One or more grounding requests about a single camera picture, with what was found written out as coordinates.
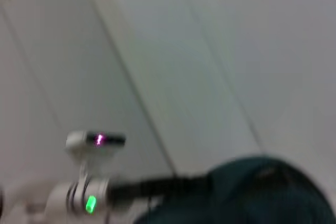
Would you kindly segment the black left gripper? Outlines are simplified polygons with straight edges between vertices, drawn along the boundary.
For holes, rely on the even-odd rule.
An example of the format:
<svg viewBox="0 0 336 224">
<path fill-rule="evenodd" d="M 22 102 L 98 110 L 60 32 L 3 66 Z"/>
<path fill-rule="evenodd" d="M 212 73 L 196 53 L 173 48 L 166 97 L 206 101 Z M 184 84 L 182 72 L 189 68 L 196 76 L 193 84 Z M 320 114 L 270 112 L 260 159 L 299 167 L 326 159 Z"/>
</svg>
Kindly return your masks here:
<svg viewBox="0 0 336 224">
<path fill-rule="evenodd" d="M 125 184 L 108 182 L 107 201 L 124 201 L 157 196 L 179 196 L 212 190 L 210 175 L 194 177 L 164 177 Z"/>
</svg>

